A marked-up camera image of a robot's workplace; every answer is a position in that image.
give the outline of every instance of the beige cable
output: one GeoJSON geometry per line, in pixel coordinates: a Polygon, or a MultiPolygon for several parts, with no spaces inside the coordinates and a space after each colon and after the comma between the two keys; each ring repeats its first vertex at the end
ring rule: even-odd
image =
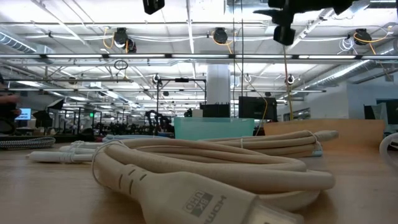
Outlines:
{"type": "MultiPolygon", "coordinates": [[[[304,156],[312,152],[317,140],[329,140],[337,135],[334,131],[315,134],[301,131],[258,137],[262,141],[244,138],[244,147],[293,157],[304,156]],[[258,149],[259,143],[263,144],[261,149],[258,149]]],[[[121,170],[134,164],[159,174],[185,171],[209,177],[258,194],[268,204],[290,211],[312,203],[321,190],[330,189],[335,184],[331,174],[307,170],[302,161],[242,149],[240,138],[222,140],[123,140],[124,145],[109,144],[100,149],[93,156],[93,167],[99,170],[102,185],[125,194],[126,191],[119,187],[123,176],[121,170]],[[228,146],[226,142],[239,146],[228,146]]]]}

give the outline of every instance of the teal plastic bin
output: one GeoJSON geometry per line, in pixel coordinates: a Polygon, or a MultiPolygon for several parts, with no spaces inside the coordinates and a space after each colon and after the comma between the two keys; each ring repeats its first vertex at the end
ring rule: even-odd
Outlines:
{"type": "Polygon", "coordinates": [[[252,136],[252,118],[174,118],[176,139],[200,140],[252,136]]]}

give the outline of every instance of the table surface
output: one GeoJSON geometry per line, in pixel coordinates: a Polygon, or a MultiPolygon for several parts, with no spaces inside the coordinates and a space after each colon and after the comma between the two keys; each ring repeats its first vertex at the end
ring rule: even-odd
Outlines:
{"type": "MultiPolygon", "coordinates": [[[[32,163],[28,153],[0,151],[1,223],[145,223],[139,204],[94,182],[89,164],[32,163]]],[[[377,149],[336,146],[303,160],[336,177],[333,189],[298,211],[305,223],[398,222],[398,175],[377,149]]]]}

